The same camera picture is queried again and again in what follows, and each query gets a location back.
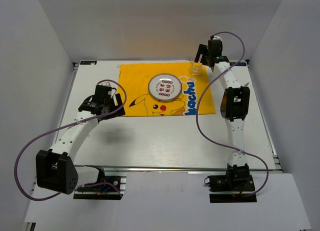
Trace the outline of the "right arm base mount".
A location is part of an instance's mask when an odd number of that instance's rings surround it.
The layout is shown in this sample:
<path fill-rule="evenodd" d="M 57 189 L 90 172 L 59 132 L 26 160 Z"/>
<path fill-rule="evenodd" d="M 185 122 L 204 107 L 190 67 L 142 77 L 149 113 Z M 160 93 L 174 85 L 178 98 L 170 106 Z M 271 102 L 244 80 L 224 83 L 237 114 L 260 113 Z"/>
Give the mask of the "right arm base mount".
<path fill-rule="evenodd" d="M 209 201 L 211 204 L 256 203 L 257 195 L 252 175 L 248 180 L 228 183 L 227 176 L 208 175 L 203 184 L 208 187 Z"/>

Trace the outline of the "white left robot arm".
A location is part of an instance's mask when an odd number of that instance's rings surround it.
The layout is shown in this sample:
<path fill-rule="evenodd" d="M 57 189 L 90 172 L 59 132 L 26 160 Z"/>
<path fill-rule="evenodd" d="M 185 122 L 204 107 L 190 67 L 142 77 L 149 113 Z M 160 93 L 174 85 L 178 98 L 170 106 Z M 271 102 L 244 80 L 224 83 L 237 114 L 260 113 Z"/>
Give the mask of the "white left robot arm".
<path fill-rule="evenodd" d="M 48 150 L 40 150 L 35 158 L 38 187 L 69 195 L 77 187 L 99 191 L 106 178 L 98 166 L 75 167 L 75 157 L 90 132 L 103 120 L 125 114 L 121 95 L 93 95 L 78 108 L 74 122 Z"/>

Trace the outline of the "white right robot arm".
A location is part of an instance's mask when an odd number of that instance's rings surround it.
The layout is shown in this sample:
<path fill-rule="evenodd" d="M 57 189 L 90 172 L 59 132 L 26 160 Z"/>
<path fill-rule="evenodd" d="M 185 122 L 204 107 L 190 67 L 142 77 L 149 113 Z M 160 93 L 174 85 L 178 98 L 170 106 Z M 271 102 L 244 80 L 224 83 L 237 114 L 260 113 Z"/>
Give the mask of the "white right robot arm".
<path fill-rule="evenodd" d="M 224 88 L 220 114 L 225 120 L 229 144 L 225 147 L 233 152 L 227 161 L 226 186 L 236 191 L 249 180 L 250 171 L 244 154 L 244 123 L 249 111 L 250 89 L 239 83 L 232 72 L 229 59 L 222 55 L 223 43 L 218 36 L 212 36 L 207 45 L 200 44 L 195 61 L 208 66 L 216 74 Z"/>

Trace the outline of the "yellow printed cloth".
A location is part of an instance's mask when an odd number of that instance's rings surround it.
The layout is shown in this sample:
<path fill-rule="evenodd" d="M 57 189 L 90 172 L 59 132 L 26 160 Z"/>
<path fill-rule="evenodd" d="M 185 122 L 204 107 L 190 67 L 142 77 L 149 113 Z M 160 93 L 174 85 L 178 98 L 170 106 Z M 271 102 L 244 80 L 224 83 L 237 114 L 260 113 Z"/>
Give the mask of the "yellow printed cloth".
<path fill-rule="evenodd" d="M 194 75 L 191 62 L 122 64 L 118 93 L 127 117 L 208 115 L 216 112 L 209 82 L 206 67 Z"/>

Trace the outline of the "white plate with red print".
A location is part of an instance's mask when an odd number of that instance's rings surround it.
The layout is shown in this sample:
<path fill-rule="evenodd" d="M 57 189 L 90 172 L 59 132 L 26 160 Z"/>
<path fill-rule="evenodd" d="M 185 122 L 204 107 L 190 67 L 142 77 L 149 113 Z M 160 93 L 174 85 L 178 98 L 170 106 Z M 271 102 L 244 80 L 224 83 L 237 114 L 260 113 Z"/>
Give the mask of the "white plate with red print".
<path fill-rule="evenodd" d="M 171 101 L 182 93 L 182 83 L 172 74 L 160 73 L 150 79 L 148 92 L 156 100 Z"/>

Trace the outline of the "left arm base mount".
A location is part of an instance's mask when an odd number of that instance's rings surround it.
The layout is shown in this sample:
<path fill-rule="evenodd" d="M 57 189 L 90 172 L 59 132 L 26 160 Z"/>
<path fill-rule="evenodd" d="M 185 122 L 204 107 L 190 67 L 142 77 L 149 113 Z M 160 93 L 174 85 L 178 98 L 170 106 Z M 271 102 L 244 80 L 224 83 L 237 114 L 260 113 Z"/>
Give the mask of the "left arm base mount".
<path fill-rule="evenodd" d="M 79 180 L 75 200 L 120 201 L 125 193 L 127 173 L 94 165 L 77 167 Z"/>

